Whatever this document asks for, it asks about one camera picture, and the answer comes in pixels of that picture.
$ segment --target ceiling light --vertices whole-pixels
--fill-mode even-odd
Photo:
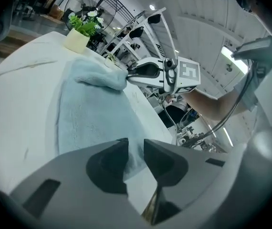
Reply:
[[[246,74],[248,71],[248,67],[247,65],[242,61],[242,60],[234,60],[231,55],[232,55],[232,51],[229,50],[227,47],[223,46],[221,53],[227,57],[230,61],[232,61],[242,72],[243,74]]]
[[[211,129],[211,126],[210,125],[208,125],[209,126],[209,128]],[[212,129],[211,129],[211,131],[212,131]],[[215,134],[214,134],[214,132],[212,131],[212,134],[214,135],[214,137],[217,137]]]
[[[228,133],[227,133],[227,131],[226,131],[226,129],[224,127],[223,127],[223,130],[224,130],[224,132],[225,132],[225,134],[226,134],[226,136],[227,136],[227,138],[228,138],[228,140],[230,142],[230,145],[233,147],[233,144],[231,142],[230,136],[228,135]]]

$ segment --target blue towel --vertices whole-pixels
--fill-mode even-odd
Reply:
[[[127,137],[129,161],[124,180],[146,165],[145,134],[124,92],[127,71],[108,73],[77,59],[64,83],[58,118],[59,154]]]

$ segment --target potted plant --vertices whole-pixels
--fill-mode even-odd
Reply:
[[[97,17],[97,11],[90,11],[87,16],[79,18],[75,13],[68,15],[69,22],[73,29],[68,33],[64,42],[64,47],[82,53],[89,41],[89,38],[102,28],[103,18]]]
[[[118,66],[117,63],[118,63],[118,59],[112,53],[108,53],[107,57],[105,58],[104,64],[108,68],[111,68],[113,65]]]

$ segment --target white table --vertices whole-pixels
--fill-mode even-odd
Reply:
[[[64,39],[51,32],[22,46],[0,64],[0,190],[6,193],[58,155],[56,106],[60,85],[70,67],[68,62],[85,57],[108,71],[120,70],[115,65],[108,69],[105,59],[89,49],[80,55],[64,48]],[[139,88],[127,83],[124,92],[147,136],[171,143],[171,134]],[[141,213],[156,181],[145,169],[127,185],[129,199]]]

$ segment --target ceiling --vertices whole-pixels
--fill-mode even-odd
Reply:
[[[244,75],[220,51],[223,45],[234,50],[244,42],[266,37],[267,31],[251,14],[243,11],[236,0],[138,0],[145,8],[152,4],[163,12],[179,55],[197,61],[201,66],[201,85],[206,93],[220,97],[231,91]],[[231,117],[226,128],[233,143],[249,138],[255,111]]]

